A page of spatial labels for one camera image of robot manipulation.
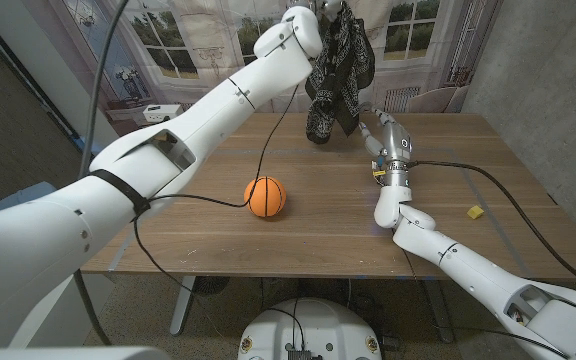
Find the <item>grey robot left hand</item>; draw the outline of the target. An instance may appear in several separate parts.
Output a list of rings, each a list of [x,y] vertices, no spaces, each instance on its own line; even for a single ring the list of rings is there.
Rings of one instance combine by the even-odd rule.
[[[320,17],[327,18],[330,22],[334,22],[338,13],[342,10],[343,0],[317,0],[316,13]]]

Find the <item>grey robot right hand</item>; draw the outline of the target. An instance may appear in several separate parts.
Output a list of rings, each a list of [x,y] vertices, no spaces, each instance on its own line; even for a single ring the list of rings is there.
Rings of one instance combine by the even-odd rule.
[[[373,177],[381,186],[408,187],[407,163],[411,159],[412,140],[407,130],[390,114],[371,107],[383,128],[382,139],[372,135],[365,122],[358,129],[369,154],[375,157],[371,169]]]

